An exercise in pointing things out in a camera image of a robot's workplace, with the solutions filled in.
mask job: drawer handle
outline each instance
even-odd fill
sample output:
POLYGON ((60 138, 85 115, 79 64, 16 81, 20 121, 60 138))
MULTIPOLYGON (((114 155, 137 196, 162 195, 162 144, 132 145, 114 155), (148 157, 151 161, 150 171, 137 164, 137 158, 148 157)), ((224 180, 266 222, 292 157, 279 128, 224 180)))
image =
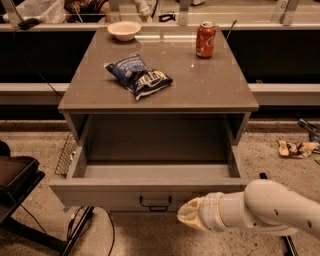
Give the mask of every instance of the drawer handle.
POLYGON ((143 197, 140 196, 140 205, 143 207, 148 207, 150 212, 165 212, 168 210, 168 207, 171 205, 172 197, 169 196, 168 203, 165 205, 146 205, 143 203, 143 197))

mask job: chip bag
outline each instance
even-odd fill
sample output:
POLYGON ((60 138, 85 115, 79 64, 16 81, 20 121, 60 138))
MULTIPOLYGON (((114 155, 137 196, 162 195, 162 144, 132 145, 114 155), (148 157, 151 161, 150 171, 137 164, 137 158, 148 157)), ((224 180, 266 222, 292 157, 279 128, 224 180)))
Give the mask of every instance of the chip bag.
POLYGON ((161 71, 148 68, 139 54, 105 65, 126 89, 138 100, 155 93, 172 83, 172 78, 161 71))

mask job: soda can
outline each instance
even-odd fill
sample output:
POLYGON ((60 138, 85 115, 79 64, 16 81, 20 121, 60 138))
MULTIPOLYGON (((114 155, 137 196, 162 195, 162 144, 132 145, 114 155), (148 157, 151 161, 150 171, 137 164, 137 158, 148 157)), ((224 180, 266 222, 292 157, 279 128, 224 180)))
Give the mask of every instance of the soda can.
POLYGON ((300 127, 306 129, 308 132, 315 133, 317 131, 317 127, 315 127, 314 125, 310 124, 306 120, 300 119, 298 121, 298 124, 299 124, 300 127))
POLYGON ((198 57, 210 58, 213 55, 216 28, 211 21, 200 24, 197 31, 196 53, 198 57))

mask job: cabinet top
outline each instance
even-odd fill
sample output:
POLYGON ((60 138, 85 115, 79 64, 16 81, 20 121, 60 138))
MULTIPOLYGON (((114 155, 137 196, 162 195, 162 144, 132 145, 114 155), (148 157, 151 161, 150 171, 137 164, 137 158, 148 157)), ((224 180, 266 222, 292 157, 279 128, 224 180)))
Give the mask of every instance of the cabinet top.
POLYGON ((196 56, 197 26, 145 26, 128 42, 97 30, 59 110, 65 113, 252 112, 258 104, 219 28, 214 54, 196 56), (173 83, 136 100, 104 64, 140 54, 149 68, 167 74, 173 83))

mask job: red soda can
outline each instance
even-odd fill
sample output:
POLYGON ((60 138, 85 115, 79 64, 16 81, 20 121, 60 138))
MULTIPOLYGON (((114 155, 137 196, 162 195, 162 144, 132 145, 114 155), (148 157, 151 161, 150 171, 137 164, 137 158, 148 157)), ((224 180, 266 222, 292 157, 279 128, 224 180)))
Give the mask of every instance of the red soda can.
POLYGON ((196 53, 198 57, 210 58, 213 54, 216 28, 211 21, 200 24, 197 31, 196 53))

